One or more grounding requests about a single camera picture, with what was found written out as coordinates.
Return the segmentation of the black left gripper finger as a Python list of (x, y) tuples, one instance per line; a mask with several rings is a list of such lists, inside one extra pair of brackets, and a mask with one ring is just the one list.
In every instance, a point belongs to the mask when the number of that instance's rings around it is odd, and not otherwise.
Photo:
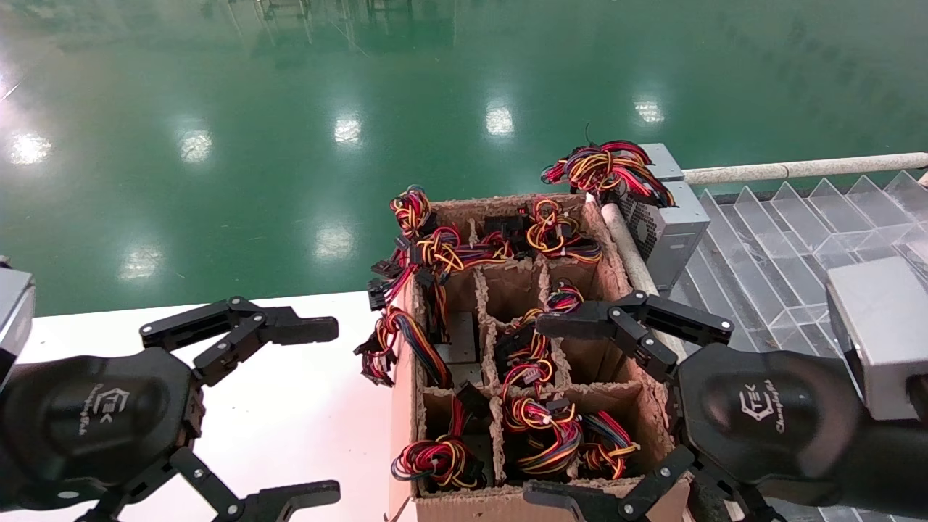
[(301, 318), (292, 307), (261, 307), (235, 295), (143, 325), (145, 348), (167, 352), (216, 338), (194, 359), (194, 376), (202, 386), (215, 386), (266, 344), (298, 346), (325, 343), (339, 336), (331, 316)]

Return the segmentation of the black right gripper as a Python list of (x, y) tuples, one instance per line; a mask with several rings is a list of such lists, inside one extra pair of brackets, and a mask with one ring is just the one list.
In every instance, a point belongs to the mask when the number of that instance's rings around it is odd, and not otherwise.
[(660, 383), (673, 380), (679, 357), (656, 333), (703, 348), (677, 370), (687, 445), (676, 446), (623, 497), (528, 481), (523, 498), (532, 505), (563, 509), (576, 521), (653, 521), (650, 510), (687, 473), (724, 501), (736, 502), (742, 521), (786, 520), (759, 490), (789, 501), (837, 497), (840, 463), (865, 416), (841, 360), (732, 349), (726, 346), (734, 330), (728, 318), (643, 291), (547, 312), (536, 329), (551, 338), (612, 341)]

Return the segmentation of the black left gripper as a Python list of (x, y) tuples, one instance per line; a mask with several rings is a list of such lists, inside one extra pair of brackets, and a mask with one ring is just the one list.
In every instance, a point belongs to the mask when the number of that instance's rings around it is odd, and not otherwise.
[(192, 369), (160, 348), (16, 365), (2, 390), (2, 510), (97, 500), (80, 521), (116, 521), (177, 473), (215, 521), (288, 521), (341, 499), (336, 480), (236, 497), (192, 448), (204, 413)]

